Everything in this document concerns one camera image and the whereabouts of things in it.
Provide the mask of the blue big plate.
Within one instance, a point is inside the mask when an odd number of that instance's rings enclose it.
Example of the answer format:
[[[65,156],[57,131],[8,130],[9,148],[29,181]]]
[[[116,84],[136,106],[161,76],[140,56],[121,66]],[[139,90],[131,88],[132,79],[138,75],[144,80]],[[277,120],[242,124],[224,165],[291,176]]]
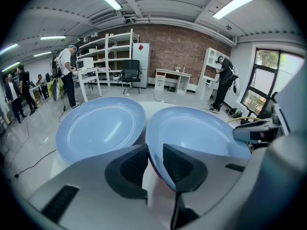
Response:
[[[61,121],[59,156],[68,164],[132,146],[146,123],[143,107],[125,97],[101,97],[81,104]]]
[[[171,106],[154,113],[147,124],[145,140],[154,167],[171,189],[176,186],[163,165],[164,144],[238,159],[248,160],[251,156],[247,144],[234,139],[228,123],[191,107]]]

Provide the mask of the black framed window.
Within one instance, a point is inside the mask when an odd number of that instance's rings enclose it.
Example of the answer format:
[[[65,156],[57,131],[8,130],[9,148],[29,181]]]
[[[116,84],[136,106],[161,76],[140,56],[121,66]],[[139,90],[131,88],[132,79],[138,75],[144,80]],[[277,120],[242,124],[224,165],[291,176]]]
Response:
[[[304,57],[299,54],[257,48],[241,104],[258,115],[266,101],[286,86],[303,63]]]

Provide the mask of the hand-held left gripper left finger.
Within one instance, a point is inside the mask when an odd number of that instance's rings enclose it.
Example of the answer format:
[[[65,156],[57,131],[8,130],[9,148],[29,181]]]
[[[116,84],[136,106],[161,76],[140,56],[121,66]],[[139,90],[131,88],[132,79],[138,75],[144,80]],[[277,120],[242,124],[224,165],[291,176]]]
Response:
[[[60,230],[165,230],[147,206],[147,165],[146,145],[89,157],[50,179],[29,202]]]

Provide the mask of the white shelving rack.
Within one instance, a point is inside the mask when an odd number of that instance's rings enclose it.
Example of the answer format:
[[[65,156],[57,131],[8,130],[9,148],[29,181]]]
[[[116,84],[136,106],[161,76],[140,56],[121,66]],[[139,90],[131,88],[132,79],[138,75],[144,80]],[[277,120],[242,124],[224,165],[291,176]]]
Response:
[[[113,75],[120,74],[123,68],[121,62],[132,59],[133,44],[138,43],[139,38],[133,29],[127,33],[105,34],[103,38],[81,46],[77,60],[93,58],[94,67],[98,68],[99,74],[105,76],[105,79],[99,79],[99,82],[110,87]]]

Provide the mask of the ceiling air conditioner unit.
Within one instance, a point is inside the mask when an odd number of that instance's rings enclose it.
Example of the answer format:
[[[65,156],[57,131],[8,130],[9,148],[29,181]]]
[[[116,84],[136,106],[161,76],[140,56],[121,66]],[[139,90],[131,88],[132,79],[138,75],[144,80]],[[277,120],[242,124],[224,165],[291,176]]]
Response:
[[[109,11],[109,12],[101,13],[99,15],[92,17],[89,20],[89,24],[92,25],[92,26],[97,26],[97,25],[102,24],[104,22],[107,22],[107,21],[110,21],[110,20],[113,20],[113,19],[117,19],[121,16],[122,16],[121,12]]]

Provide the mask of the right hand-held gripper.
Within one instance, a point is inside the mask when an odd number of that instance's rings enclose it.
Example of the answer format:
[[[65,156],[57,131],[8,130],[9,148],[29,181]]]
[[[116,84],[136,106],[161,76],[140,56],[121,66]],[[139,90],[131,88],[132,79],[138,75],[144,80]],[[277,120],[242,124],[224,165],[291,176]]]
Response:
[[[271,143],[279,133],[307,133],[307,63],[275,95],[276,113],[281,126],[271,119],[249,122],[233,129],[236,140],[249,143]]]

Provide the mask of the tall white cabinet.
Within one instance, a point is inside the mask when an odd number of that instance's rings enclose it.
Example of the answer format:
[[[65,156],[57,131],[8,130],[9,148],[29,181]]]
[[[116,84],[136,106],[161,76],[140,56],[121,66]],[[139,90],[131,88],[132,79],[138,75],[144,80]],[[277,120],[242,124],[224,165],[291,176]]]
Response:
[[[209,100],[212,95],[216,95],[213,91],[217,92],[219,86],[217,82],[219,74],[216,73],[216,70],[221,68],[221,64],[216,62],[219,56],[230,59],[229,56],[213,48],[209,47],[206,49],[201,74],[195,91],[201,99]]]

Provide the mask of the yellow-green chair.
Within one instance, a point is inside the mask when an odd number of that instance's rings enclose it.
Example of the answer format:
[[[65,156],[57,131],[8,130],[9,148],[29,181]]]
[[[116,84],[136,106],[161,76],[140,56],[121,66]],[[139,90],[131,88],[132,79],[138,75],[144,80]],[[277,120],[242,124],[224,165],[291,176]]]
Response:
[[[64,94],[64,84],[61,78],[58,78],[59,81],[59,88],[60,88],[60,95]],[[51,80],[50,82],[47,83],[47,89],[48,89],[48,94],[51,98],[53,98],[53,80]]]

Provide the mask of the white low desk with drawers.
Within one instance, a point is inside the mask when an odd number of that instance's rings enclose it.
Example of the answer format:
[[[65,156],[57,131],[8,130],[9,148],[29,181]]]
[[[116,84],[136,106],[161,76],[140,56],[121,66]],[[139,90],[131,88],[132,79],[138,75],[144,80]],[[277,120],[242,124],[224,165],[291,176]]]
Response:
[[[175,93],[177,94],[185,94],[187,92],[188,84],[191,78],[191,74],[172,71],[166,69],[156,69],[155,72],[155,85],[154,89],[156,91],[163,91],[166,86],[166,76],[176,76],[174,85],[175,85]]]

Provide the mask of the white fridge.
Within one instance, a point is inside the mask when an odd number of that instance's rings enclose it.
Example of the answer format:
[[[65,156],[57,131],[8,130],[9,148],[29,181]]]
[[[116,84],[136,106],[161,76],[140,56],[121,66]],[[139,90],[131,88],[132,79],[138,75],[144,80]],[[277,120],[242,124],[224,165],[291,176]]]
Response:
[[[147,88],[150,68],[151,46],[149,43],[134,43],[132,49],[132,59],[140,62],[141,82],[133,82],[133,87]]]

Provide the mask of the white microwave oven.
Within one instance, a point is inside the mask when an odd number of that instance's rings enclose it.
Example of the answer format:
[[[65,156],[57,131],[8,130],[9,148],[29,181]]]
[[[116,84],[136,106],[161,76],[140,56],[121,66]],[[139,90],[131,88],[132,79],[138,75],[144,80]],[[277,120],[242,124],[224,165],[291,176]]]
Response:
[[[94,60],[92,57],[84,57],[76,60],[77,70],[91,69],[94,68]]]

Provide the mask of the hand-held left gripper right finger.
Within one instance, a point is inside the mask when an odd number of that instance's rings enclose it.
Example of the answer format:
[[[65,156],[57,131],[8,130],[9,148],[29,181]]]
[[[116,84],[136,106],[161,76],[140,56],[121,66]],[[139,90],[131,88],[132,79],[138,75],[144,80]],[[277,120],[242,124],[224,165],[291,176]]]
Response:
[[[247,159],[163,145],[163,166],[176,193],[173,222],[192,222],[213,209],[243,173]]]

